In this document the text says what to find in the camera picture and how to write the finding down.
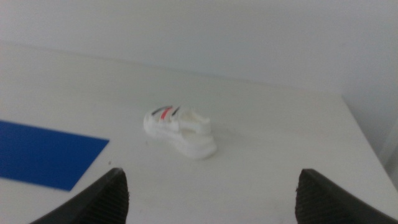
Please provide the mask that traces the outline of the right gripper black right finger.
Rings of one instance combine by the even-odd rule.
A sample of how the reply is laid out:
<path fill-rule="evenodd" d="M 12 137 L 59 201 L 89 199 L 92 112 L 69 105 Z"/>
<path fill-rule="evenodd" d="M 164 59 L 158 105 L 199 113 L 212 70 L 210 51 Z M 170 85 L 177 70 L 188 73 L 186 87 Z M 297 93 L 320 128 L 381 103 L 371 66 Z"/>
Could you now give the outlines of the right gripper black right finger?
<path fill-rule="evenodd" d="M 303 169 L 295 198 L 298 224 L 397 224 L 315 169 Z"/>

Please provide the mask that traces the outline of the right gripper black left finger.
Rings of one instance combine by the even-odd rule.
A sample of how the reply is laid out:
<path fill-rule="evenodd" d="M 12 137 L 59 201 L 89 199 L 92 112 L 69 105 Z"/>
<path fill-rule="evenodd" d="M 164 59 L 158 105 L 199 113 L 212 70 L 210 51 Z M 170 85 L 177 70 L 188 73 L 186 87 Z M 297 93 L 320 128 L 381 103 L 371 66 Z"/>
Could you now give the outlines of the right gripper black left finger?
<path fill-rule="evenodd" d="M 113 168 L 33 224 L 125 224 L 128 211 L 126 174 L 121 168 Z"/>

